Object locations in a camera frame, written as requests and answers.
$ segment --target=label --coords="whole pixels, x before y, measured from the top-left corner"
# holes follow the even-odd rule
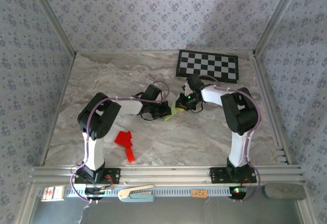
[[[206,198],[206,190],[192,190],[192,197]]]
[[[45,187],[41,201],[59,201],[64,199],[65,186]]]

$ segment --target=floor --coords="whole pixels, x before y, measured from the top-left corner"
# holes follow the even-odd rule
[[[185,83],[185,78],[175,77],[177,56],[177,51],[78,54],[45,164],[74,165],[82,162],[84,142],[76,119],[97,92],[130,97],[144,91],[153,81],[164,80],[171,88],[168,98],[171,105]],[[222,83],[222,86],[247,87],[263,116],[252,139],[251,162],[275,164],[276,145],[250,60],[239,58],[239,76],[238,84]],[[113,142],[120,130],[132,133],[136,158],[132,165],[223,165],[230,153],[231,132],[222,108],[213,104],[205,104],[204,111],[198,114],[180,112],[166,122],[147,122],[131,115],[118,116],[104,141],[107,165],[131,165],[124,150]]]

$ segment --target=red block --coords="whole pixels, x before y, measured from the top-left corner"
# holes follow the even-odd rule
[[[125,152],[126,152],[126,157],[127,157],[128,162],[130,162],[130,163],[134,162],[135,158],[134,158],[132,148],[131,147],[126,148]]]
[[[129,148],[133,145],[131,139],[132,139],[131,131],[128,132],[120,131],[114,142],[117,145],[123,146],[125,148]]]

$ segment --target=black and white checkerboard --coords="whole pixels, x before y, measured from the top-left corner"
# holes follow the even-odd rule
[[[239,79],[238,57],[180,50],[176,77],[189,77],[193,74],[209,75],[220,82],[236,83]]]

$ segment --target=wall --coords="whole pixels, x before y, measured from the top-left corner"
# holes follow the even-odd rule
[[[260,57],[295,163],[327,223],[327,0],[293,0]]]
[[[12,223],[71,58],[36,0],[0,0],[0,11],[0,223]]]
[[[49,0],[77,51],[253,49],[278,0]]]

